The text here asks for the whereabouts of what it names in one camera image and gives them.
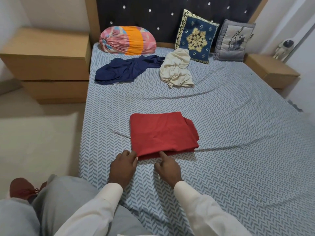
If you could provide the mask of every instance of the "navy blue cloth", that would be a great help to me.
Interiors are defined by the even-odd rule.
[[[95,74],[95,81],[102,85],[117,82],[133,82],[136,77],[142,74],[147,68],[160,68],[164,57],[141,55],[132,59],[115,58],[103,67],[99,68]]]

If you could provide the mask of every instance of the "floor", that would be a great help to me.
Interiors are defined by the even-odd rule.
[[[40,105],[19,89],[0,96],[0,199],[17,177],[40,187],[78,174],[84,103]]]

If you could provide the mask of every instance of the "folded red shirt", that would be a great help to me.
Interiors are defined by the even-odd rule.
[[[181,112],[164,114],[132,114],[130,116],[131,147],[139,160],[194,152],[199,135],[193,122]]]

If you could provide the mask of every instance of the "astronaut figurine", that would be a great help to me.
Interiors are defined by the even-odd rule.
[[[275,55],[273,57],[275,59],[282,60],[293,50],[293,48],[294,41],[291,39],[285,39],[278,45],[278,48],[276,49]]]

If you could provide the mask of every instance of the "patterned bed sheet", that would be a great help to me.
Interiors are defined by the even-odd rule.
[[[165,56],[171,49],[157,48]],[[240,62],[191,61],[194,88],[169,89],[159,69],[134,82],[98,85],[114,55],[93,47],[80,151],[80,177],[101,189],[110,163],[130,149],[132,113],[182,112],[199,133],[194,153],[176,155],[183,179],[212,196],[253,235],[315,232],[315,129]],[[121,204],[155,235],[192,235],[170,187],[139,161]]]

